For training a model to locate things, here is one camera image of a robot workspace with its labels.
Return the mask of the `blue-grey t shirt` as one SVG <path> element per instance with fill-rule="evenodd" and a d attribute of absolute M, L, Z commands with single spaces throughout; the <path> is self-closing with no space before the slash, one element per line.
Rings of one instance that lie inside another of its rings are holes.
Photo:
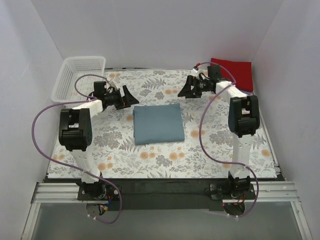
<path fill-rule="evenodd" d="M 133 125 L 136 145 L 183 142 L 185 140 L 179 103 L 136 106 L 133 109 Z"/>

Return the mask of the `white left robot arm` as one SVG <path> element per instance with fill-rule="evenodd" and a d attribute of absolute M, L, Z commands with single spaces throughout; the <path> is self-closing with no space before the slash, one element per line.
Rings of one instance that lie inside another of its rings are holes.
<path fill-rule="evenodd" d="M 96 99 L 77 107 L 66 108 L 60 112 L 58 140 L 73 156 L 76 166 L 81 169 L 81 185 L 84 193 L 95 200 L 106 196 L 106 187 L 101 183 L 101 171 L 93 157 L 93 129 L 91 118 L 102 113 L 107 107 L 114 106 L 116 110 L 129 108 L 139 101 L 129 92 L 126 85 L 121 90 L 113 83 L 107 87 L 105 81 L 93 83 L 93 93 Z"/>

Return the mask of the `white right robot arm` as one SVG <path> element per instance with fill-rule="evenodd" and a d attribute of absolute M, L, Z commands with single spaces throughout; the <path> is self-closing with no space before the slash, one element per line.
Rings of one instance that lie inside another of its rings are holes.
<path fill-rule="evenodd" d="M 229 104 L 228 128 L 232 133 L 233 153 L 228 177 L 220 184 L 209 187 L 210 192 L 217 196 L 228 195 L 237 199 L 248 192 L 251 177 L 256 174 L 249 166 L 252 140 L 260 127 L 259 100 L 256 95 L 248 95 L 236 86 L 236 79 L 224 78 L 223 66 L 215 62 L 207 62 L 207 73 L 196 64 L 193 73 L 187 76 L 185 85 L 178 93 L 186 99 L 201 98 L 204 92 L 213 92 Z"/>

